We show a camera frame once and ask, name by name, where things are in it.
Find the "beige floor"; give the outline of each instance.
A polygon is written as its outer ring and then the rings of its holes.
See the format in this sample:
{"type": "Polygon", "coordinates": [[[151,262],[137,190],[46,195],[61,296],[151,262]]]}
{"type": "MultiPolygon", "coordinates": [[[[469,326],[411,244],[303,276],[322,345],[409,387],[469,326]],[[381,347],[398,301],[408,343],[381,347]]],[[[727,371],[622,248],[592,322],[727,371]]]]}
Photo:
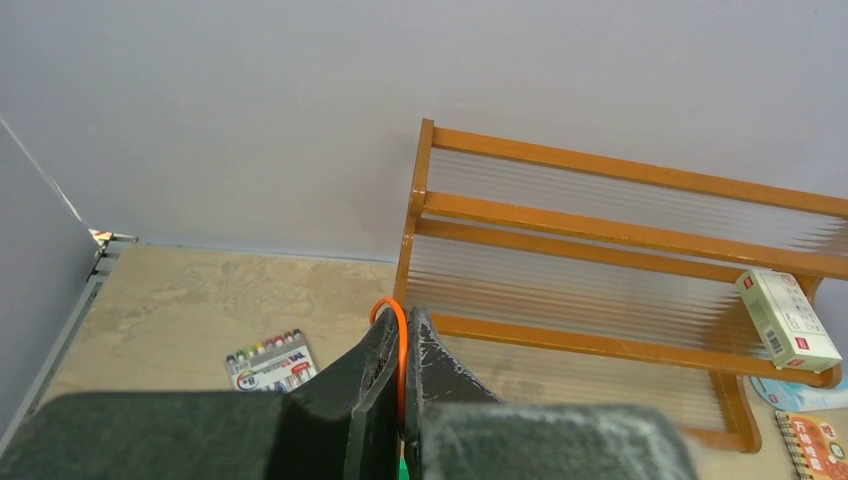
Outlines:
{"type": "MultiPolygon", "coordinates": [[[[367,328],[392,289],[394,265],[136,246],[126,250],[48,389],[229,389],[227,354],[293,328],[324,367],[367,328]]],[[[719,428],[703,373],[621,360],[446,339],[487,385],[513,402],[638,402],[719,428]],[[599,386],[598,379],[606,379],[599,386]]],[[[749,389],[763,436],[756,455],[704,449],[703,479],[794,478],[773,409],[749,389]]],[[[848,411],[825,416],[848,431],[848,411]]]]}

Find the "white wall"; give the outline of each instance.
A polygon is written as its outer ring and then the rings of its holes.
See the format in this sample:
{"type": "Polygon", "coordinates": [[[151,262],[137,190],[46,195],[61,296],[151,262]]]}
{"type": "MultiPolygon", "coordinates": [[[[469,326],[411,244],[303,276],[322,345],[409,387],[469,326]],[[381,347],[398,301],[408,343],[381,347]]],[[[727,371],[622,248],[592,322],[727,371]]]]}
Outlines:
{"type": "Polygon", "coordinates": [[[0,2],[0,115],[85,220],[392,260],[420,118],[848,196],[848,2],[0,2]]]}
{"type": "Polygon", "coordinates": [[[96,251],[0,118],[0,439],[76,305],[96,251]]]}

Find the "orange rubber band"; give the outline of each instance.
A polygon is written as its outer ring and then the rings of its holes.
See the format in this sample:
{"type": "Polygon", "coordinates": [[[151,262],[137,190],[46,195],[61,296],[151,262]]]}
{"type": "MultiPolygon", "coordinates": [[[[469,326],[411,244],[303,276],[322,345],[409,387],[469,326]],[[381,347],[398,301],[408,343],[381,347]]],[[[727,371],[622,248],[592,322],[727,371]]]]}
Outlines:
{"type": "Polygon", "coordinates": [[[398,319],[398,425],[401,437],[403,436],[404,425],[406,424],[406,352],[409,349],[409,336],[406,330],[406,314],[403,313],[403,308],[392,297],[383,297],[377,300],[374,307],[371,308],[371,317],[369,324],[374,325],[377,320],[377,312],[380,307],[388,305],[392,307],[395,316],[398,319]]]}

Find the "green object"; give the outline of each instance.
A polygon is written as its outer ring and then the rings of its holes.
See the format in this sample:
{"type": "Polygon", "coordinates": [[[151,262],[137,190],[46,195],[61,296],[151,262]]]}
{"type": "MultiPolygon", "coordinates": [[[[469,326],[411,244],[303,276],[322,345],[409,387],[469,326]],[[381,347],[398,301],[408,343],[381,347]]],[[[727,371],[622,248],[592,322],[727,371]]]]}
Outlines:
{"type": "Polygon", "coordinates": [[[400,459],[400,472],[398,472],[398,480],[409,480],[409,470],[406,469],[406,460],[400,459]]]}

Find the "green and white box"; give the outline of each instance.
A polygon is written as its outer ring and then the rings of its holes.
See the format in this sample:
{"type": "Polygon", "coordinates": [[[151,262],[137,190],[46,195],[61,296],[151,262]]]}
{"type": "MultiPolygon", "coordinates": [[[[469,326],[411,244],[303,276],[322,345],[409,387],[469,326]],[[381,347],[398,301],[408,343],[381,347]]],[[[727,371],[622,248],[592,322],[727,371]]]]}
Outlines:
{"type": "Polygon", "coordinates": [[[795,277],[747,270],[736,288],[775,367],[819,373],[842,361],[795,277]]]}

